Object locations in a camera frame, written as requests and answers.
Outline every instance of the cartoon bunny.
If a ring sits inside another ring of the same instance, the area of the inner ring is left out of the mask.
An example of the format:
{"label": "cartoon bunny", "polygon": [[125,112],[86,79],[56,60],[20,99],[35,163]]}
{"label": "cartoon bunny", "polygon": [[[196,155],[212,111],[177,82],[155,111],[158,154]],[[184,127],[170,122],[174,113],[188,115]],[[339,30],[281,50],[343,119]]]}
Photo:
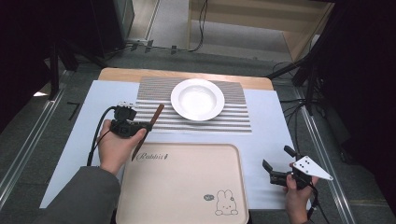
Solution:
{"label": "cartoon bunny", "polygon": [[227,189],[225,192],[220,190],[218,192],[218,210],[216,211],[216,215],[237,215],[238,211],[236,211],[236,203],[233,199],[233,193]]}

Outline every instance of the sleeve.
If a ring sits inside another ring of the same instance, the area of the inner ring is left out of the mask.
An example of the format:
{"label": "sleeve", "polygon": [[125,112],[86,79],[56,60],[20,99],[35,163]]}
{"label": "sleeve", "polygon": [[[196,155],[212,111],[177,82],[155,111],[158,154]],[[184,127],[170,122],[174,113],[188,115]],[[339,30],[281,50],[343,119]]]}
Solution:
{"label": "sleeve", "polygon": [[120,197],[119,180],[99,167],[81,167],[35,224],[110,223]]}

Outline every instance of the gray striped placemat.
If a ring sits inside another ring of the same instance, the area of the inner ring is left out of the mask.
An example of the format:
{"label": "gray striped placemat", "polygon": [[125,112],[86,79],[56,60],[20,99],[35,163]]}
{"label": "gray striped placemat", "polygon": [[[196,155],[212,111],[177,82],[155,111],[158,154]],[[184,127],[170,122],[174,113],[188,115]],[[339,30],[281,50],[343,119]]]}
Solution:
{"label": "gray striped placemat", "polygon": [[213,119],[193,121],[181,117],[171,104],[173,88],[185,78],[143,77],[137,94],[135,121],[150,121],[159,104],[163,112],[152,131],[157,133],[251,134],[245,94],[240,83],[211,81],[224,94],[223,110]]}

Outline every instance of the wooden chopstick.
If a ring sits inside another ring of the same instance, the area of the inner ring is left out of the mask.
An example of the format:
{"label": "wooden chopstick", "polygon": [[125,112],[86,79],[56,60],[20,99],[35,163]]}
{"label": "wooden chopstick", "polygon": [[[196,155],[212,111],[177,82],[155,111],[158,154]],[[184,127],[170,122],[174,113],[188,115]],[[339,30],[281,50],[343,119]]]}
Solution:
{"label": "wooden chopstick", "polygon": [[[154,126],[155,121],[157,121],[157,118],[160,116],[161,112],[163,111],[163,108],[164,108],[164,105],[158,105],[157,111],[155,111],[154,116],[152,117],[151,121],[149,122],[150,124],[152,124]],[[137,152],[142,147],[142,145],[145,142],[146,137],[148,136],[148,134],[149,134],[149,132],[146,132],[146,134],[143,137],[143,139],[140,140],[140,142],[137,144],[136,148],[134,149],[134,153],[132,154],[131,161],[133,161],[134,157],[136,157]]]}

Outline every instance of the beige tray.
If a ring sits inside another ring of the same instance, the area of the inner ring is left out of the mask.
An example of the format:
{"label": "beige tray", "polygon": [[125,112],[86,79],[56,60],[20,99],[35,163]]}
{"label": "beige tray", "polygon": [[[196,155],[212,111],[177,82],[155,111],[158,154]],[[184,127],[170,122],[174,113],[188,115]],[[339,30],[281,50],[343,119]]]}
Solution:
{"label": "beige tray", "polygon": [[248,222],[238,149],[145,143],[125,167],[116,217],[123,223]]}

